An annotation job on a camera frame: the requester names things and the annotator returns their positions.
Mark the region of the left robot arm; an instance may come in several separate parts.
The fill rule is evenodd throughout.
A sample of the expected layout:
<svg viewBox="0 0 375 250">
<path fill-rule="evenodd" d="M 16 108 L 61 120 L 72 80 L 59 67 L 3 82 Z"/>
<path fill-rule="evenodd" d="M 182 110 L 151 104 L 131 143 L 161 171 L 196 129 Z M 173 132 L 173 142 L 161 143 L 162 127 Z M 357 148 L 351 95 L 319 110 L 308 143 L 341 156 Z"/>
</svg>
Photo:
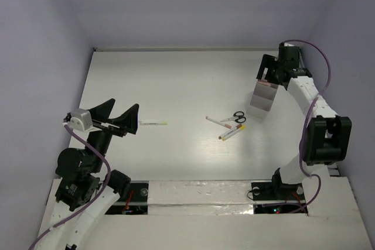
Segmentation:
<svg viewBox="0 0 375 250">
<path fill-rule="evenodd" d="M 66 148 L 57 158 L 61 181 L 48 229 L 35 249 L 82 249 L 104 214 L 118 200 L 130 200 L 131 179 L 110 168 L 105 158 L 113 136 L 136 134 L 139 105 L 110 118 L 115 99 L 91 109 L 75 109 L 63 120 L 65 130 L 83 148 Z"/>
</svg>

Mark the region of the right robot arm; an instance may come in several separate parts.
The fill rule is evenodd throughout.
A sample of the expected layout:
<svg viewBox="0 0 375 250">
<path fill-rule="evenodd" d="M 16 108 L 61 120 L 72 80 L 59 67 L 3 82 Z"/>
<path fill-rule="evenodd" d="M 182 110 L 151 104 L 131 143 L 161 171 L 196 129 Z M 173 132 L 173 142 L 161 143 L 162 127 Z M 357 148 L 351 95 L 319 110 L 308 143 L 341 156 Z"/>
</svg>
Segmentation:
<svg viewBox="0 0 375 250">
<path fill-rule="evenodd" d="M 298 154 L 274 172 L 271 182 L 252 186 L 250 194 L 253 200 L 287 201 L 306 178 L 316 178 L 320 186 L 322 180 L 316 170 L 323 165 L 343 161 L 346 157 L 352 121 L 349 117 L 340 116 L 323 98 L 332 71 L 328 70 L 326 84 L 318 90 L 311 72 L 301 66 L 297 42 L 296 39 L 285 40 L 279 44 L 277 56 L 263 55 L 254 93 L 262 93 L 264 98 L 268 98 L 267 90 L 283 86 L 296 101 L 305 117 Z"/>
</svg>

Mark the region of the pink eraser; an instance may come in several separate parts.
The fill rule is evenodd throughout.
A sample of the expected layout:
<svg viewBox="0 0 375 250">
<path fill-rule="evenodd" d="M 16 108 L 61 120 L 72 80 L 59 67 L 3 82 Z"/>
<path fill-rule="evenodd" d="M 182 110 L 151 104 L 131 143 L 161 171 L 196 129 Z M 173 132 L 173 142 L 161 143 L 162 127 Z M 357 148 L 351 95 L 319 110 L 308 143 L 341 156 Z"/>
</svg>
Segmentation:
<svg viewBox="0 0 375 250">
<path fill-rule="evenodd" d="M 272 84 L 265 79 L 267 71 L 268 71 L 268 69 L 265 68 L 264 71 L 263 71 L 263 74 L 261 76 L 261 79 L 259 80 L 259 83 L 261 83 L 262 85 L 266 85 L 266 86 L 270 87 L 270 86 L 272 86 Z"/>
</svg>

